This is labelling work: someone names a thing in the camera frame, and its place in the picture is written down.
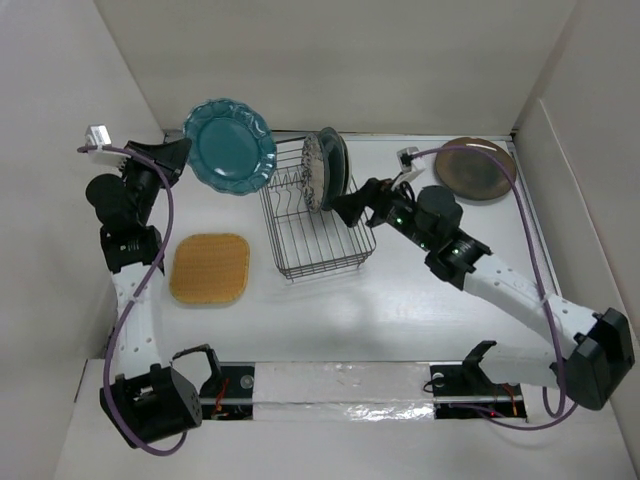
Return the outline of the blue floral white plate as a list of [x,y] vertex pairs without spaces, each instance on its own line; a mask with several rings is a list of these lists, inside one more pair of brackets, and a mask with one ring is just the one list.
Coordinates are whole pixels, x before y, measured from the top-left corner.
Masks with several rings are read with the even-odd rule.
[[318,213],[326,200],[329,167],[319,136],[309,133],[301,150],[301,187],[304,202],[311,213]]

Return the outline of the teal scalloped plate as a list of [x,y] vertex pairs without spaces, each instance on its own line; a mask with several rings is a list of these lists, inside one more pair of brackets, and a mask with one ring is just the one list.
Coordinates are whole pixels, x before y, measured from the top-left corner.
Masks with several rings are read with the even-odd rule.
[[189,112],[183,135],[191,141],[188,164],[213,190],[253,194],[271,180],[277,146],[265,119],[243,102],[210,99]]

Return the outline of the mint green flower plate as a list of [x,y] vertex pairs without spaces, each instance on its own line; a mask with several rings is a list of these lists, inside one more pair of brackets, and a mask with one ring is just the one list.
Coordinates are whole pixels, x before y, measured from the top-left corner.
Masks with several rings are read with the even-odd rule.
[[342,193],[347,194],[349,191],[349,185],[351,181],[352,165],[351,165],[348,147],[346,146],[346,144],[343,145],[343,153],[344,153],[344,183],[343,183]]

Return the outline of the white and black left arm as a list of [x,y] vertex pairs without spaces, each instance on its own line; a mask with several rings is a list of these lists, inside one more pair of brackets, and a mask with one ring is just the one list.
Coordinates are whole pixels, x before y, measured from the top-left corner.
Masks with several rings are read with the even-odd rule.
[[100,247],[117,300],[102,372],[100,405],[132,449],[156,457],[175,454],[188,431],[202,423],[198,394],[222,387],[222,371],[194,365],[188,379],[173,368],[161,342],[160,289],[175,217],[173,186],[191,142],[123,148],[93,141],[81,152],[94,160],[115,157],[115,172],[94,177],[85,196],[100,223]]

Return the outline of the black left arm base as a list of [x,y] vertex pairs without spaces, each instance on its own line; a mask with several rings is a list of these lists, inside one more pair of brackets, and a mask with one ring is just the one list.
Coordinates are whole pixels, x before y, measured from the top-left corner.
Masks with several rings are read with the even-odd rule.
[[221,362],[209,344],[201,344],[175,353],[172,366],[176,368],[177,362],[189,355],[203,355],[208,367],[203,382],[192,381],[199,394],[203,419],[252,420],[256,364]]

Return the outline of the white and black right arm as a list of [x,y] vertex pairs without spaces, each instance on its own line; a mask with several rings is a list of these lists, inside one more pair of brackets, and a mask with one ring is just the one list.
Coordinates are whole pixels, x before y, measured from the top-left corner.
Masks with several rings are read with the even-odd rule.
[[412,197],[391,181],[369,179],[335,198],[332,209],[354,226],[365,209],[367,224],[388,224],[426,252],[425,264],[440,280],[481,298],[521,322],[551,349],[480,342],[464,359],[462,381],[474,393],[499,383],[524,383],[564,391],[589,410],[600,410],[635,363],[630,324],[620,311],[599,313],[556,294],[509,267],[459,226],[462,207],[445,187],[428,186]]

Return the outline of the grey-blue round plate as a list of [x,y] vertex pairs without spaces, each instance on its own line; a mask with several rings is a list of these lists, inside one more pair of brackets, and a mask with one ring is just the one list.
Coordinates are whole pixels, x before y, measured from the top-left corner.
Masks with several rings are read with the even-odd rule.
[[331,210],[334,198],[344,195],[349,180],[348,150],[342,136],[332,127],[325,127],[319,132],[319,139],[328,155],[329,182],[325,188],[321,208]]

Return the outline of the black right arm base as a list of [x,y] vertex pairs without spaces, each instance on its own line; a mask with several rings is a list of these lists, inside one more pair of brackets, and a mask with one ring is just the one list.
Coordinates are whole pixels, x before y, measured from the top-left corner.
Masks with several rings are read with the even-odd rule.
[[422,391],[432,396],[437,420],[527,419],[520,385],[492,383],[480,369],[496,344],[482,341],[461,362],[430,365]]

